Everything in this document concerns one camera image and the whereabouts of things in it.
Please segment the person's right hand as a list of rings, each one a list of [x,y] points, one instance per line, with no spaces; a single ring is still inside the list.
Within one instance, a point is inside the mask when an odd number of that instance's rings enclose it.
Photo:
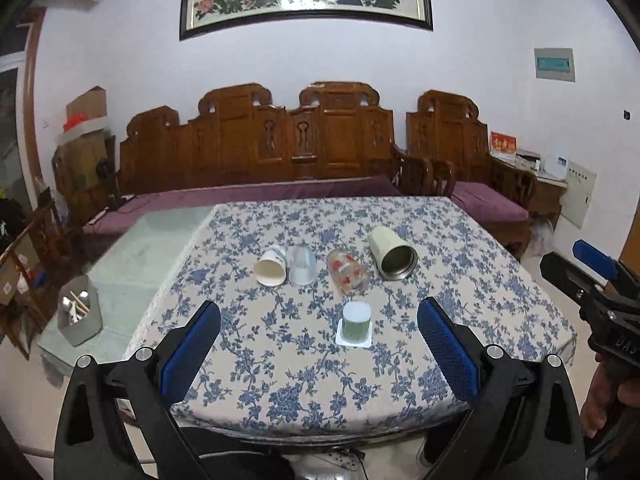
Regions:
[[[640,384],[638,379],[628,380],[628,382],[623,382],[614,387],[612,380],[606,374],[605,364],[608,359],[597,353],[596,361],[598,362],[598,367],[592,376],[585,403],[582,404],[582,410],[580,411],[582,431],[588,438],[592,438],[604,427],[608,418],[606,413],[614,396],[620,403],[631,408],[638,408],[640,404]]]

